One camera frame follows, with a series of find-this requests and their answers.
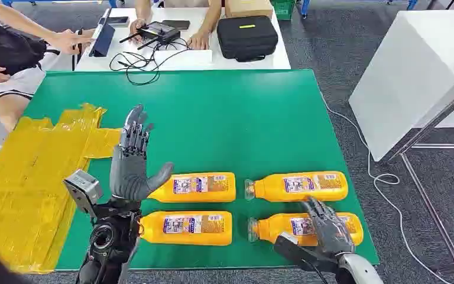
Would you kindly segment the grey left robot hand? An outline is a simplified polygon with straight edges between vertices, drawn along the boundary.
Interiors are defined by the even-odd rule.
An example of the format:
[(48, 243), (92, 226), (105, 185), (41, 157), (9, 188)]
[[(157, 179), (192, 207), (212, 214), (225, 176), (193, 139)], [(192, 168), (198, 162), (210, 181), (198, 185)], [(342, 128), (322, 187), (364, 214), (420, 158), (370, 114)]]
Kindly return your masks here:
[(147, 146), (152, 123), (141, 104), (128, 113), (119, 143), (113, 149), (109, 186), (112, 196), (141, 201), (163, 186), (172, 176), (174, 163), (164, 163), (152, 176), (147, 175)]

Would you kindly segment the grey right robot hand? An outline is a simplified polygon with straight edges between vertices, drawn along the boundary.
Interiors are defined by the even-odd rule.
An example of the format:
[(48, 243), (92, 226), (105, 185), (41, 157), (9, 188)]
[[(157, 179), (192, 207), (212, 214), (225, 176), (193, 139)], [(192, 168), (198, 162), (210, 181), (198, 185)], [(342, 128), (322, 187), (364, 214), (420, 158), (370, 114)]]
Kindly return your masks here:
[(327, 257), (335, 257), (355, 252), (349, 230), (331, 207), (313, 197), (300, 201), (300, 204), (313, 224), (319, 253)]

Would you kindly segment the person's left hand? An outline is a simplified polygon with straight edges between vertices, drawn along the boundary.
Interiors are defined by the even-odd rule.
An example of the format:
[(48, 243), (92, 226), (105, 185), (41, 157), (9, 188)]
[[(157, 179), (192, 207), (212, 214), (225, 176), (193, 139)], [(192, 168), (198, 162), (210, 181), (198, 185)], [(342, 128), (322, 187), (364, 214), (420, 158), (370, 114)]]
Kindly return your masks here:
[(90, 29), (76, 32), (71, 30), (64, 30), (60, 33), (53, 32), (45, 38), (45, 41), (63, 53), (82, 54), (83, 49), (94, 41), (92, 38), (94, 31), (94, 29)]
[(192, 50), (208, 50), (209, 36), (210, 32), (196, 32), (189, 38), (187, 42), (188, 48)]

